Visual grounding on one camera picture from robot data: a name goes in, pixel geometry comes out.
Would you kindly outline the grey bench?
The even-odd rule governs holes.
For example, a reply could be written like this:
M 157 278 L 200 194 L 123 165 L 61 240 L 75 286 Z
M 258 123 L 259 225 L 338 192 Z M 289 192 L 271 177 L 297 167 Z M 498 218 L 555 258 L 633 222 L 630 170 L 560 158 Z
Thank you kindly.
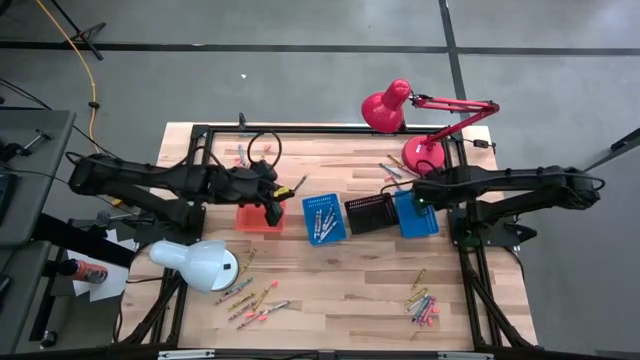
M 0 302 L 0 354 L 17 347 L 50 251 L 46 241 L 0 249 L 0 275 L 10 279 Z

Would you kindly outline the blue plastic basket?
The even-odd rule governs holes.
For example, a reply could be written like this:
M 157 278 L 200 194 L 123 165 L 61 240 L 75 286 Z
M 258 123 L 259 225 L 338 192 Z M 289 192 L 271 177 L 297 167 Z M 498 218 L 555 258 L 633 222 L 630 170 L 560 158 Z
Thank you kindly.
M 328 208 L 330 205 L 334 206 L 334 213 L 338 224 L 329 234 L 329 236 L 323 241 L 314 240 L 314 222 L 316 211 L 322 209 L 322 222 L 326 217 Z M 302 208 L 304 214 L 305 225 L 307 229 L 308 241 L 312 246 L 328 245 L 336 242 L 340 242 L 347 239 L 347 230 L 345 221 L 341 212 L 341 205 L 336 193 L 323 194 L 314 197 L 304 198 L 302 200 Z
M 396 191 L 394 202 L 403 237 L 417 238 L 439 233 L 436 212 L 431 205 L 417 211 L 413 202 L 413 194 L 410 191 Z

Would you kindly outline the black plastic basket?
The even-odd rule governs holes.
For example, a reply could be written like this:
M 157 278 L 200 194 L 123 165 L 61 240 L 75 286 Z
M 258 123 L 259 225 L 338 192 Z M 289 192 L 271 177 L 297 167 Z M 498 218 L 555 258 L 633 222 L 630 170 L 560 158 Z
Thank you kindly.
M 346 201 L 344 207 L 353 235 L 388 228 L 399 223 L 392 197 L 388 193 Z

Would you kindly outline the silver metal bracket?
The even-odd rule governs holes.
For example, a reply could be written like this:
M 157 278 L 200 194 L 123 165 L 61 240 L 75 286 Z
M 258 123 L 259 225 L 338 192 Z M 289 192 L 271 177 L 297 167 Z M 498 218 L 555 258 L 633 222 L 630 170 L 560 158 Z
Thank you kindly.
M 478 352 L 438 352 L 438 360 L 495 360 L 493 354 Z
M 170 350 L 159 352 L 157 360 L 208 360 L 214 359 L 215 355 L 210 349 Z

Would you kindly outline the black metal beam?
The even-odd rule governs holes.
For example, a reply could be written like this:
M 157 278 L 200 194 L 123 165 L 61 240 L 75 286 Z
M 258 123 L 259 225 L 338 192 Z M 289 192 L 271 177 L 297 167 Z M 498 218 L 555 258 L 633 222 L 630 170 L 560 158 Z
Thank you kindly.
M 135 255 L 133 250 L 44 213 L 39 216 L 31 237 L 124 268 L 130 267 Z

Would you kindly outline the black metal table frame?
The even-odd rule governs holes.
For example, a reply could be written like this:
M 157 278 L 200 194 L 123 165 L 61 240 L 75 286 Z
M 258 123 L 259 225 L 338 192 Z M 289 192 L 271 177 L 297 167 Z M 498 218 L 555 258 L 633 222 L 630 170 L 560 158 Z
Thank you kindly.
M 242 263 L 252 249 L 255 258 L 244 273 L 253 281 L 219 305 L 218 294 L 188 290 L 169 303 L 152 338 L 174 340 L 181 347 L 321 350 L 469 350 L 473 346 L 459 254 L 451 242 L 445 212 L 437 215 L 439 233 L 405 238 L 397 227 L 353 235 L 325 246 L 307 239 L 304 198 L 336 193 L 340 201 L 375 195 L 385 185 L 387 154 L 397 156 L 402 135 L 373 135 L 362 125 L 269 126 L 255 147 L 256 156 L 277 161 L 282 184 L 307 180 L 289 200 L 280 233 L 246 233 L 235 229 L 232 206 L 207 210 L 204 234 L 221 239 Z M 271 145 L 268 152 L 264 145 Z M 415 290 L 421 269 L 426 273 Z M 245 314 L 228 318 L 257 300 L 274 280 L 255 314 L 285 300 L 291 303 L 236 330 Z M 436 299 L 433 326 L 412 321 L 423 297 L 404 302 L 426 287 Z M 249 302 L 232 311 L 237 300 L 255 292 Z

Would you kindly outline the orange spray can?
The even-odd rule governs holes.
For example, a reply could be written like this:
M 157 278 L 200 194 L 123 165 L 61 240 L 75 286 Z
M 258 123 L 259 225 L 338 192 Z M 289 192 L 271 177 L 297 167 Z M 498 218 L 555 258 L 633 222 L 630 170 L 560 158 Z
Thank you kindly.
M 105 266 L 78 259 L 69 259 L 60 263 L 58 273 L 75 281 L 90 284 L 102 284 L 108 277 L 108 269 Z

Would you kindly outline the white desk lamp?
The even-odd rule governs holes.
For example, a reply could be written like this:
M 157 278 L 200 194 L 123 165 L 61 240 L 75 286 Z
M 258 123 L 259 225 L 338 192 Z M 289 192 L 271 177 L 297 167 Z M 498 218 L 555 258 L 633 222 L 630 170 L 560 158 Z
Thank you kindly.
M 176 270 L 193 289 L 216 292 L 229 288 L 239 276 L 239 261 L 221 240 L 182 245 L 167 240 L 154 243 L 149 252 L 152 263 Z

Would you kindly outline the red desk lamp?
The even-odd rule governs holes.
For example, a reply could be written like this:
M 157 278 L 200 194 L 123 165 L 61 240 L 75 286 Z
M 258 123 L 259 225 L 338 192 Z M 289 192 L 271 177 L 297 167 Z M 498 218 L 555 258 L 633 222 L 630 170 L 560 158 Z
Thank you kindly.
M 405 126 L 403 106 L 406 102 L 418 109 L 470 114 L 470 117 L 453 126 L 435 134 L 413 137 L 405 143 L 401 153 L 402 163 L 419 175 L 440 170 L 444 166 L 446 158 L 442 141 L 446 137 L 500 110 L 500 106 L 491 100 L 471 101 L 416 94 L 406 79 L 396 79 L 384 92 L 368 96 L 361 105 L 361 114 L 372 129 L 380 133 L 396 133 Z

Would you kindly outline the orange plastic basket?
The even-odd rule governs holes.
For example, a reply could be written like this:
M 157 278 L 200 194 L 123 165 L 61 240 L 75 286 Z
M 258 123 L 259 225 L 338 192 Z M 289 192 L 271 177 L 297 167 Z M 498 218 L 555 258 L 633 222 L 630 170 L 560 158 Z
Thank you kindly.
M 235 229 L 247 233 L 280 233 L 284 229 L 285 215 L 282 215 L 276 226 L 270 226 L 265 218 L 263 205 L 246 205 L 237 207 Z

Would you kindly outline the pink crayon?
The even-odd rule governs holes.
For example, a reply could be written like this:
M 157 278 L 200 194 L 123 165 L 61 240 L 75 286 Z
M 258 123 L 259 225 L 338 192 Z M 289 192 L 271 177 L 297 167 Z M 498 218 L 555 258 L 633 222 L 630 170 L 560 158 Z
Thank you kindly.
M 421 312 L 421 314 L 419 315 L 419 317 L 417 318 L 416 322 L 420 326 L 423 326 L 426 323 L 426 320 L 427 320 L 427 318 L 428 318 L 433 306 L 434 306 L 434 301 L 430 300 L 429 303 L 425 306 L 425 308 Z

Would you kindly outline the blue-green crayon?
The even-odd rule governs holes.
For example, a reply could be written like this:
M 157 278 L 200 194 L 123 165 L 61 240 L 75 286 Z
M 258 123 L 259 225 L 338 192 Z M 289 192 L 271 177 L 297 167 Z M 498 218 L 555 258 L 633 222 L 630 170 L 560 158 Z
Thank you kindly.
M 225 293 L 225 295 L 231 295 L 231 294 L 234 294 L 234 293 L 237 293 L 237 292 L 241 291 L 244 287 L 246 287 L 252 281 L 253 281 L 253 277 L 249 277 L 249 278 L 245 279 L 244 281 L 242 281 L 241 283 L 239 283 L 238 285 L 234 286 L 229 291 L 227 291 Z

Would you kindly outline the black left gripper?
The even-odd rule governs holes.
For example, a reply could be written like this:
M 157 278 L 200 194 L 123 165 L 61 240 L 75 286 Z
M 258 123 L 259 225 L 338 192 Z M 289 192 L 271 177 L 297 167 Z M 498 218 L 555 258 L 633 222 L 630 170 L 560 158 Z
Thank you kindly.
M 274 192 L 279 188 L 278 178 L 274 170 L 265 172 L 248 168 L 234 167 L 232 169 L 232 189 L 239 194 L 238 205 L 265 204 L 275 200 Z M 289 189 L 287 199 L 296 195 L 298 187 Z

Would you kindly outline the grey side table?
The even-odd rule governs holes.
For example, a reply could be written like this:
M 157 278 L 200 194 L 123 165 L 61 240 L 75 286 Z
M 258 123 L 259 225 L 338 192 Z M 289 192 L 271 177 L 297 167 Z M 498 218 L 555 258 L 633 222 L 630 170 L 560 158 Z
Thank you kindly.
M 0 140 L 25 148 L 0 165 L 0 174 L 16 174 L 11 201 L 0 220 L 0 248 L 16 247 L 31 238 L 69 141 L 76 115 L 69 111 L 0 110 Z

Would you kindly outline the black metal pole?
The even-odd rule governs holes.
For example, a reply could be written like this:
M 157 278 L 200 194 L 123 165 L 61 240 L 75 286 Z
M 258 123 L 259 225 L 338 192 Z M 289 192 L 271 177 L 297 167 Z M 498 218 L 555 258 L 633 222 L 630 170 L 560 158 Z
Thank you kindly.
M 578 168 L 575 173 L 571 173 L 569 175 L 569 179 L 571 181 L 574 181 L 575 179 L 585 179 L 586 181 L 596 182 L 594 188 L 603 188 L 606 185 L 606 180 L 601 176 L 591 175 L 590 171 L 613 161 L 617 157 L 620 157 L 626 152 L 629 152 L 639 146 L 640 127 L 618 139 L 604 150 L 598 152 L 585 167 Z

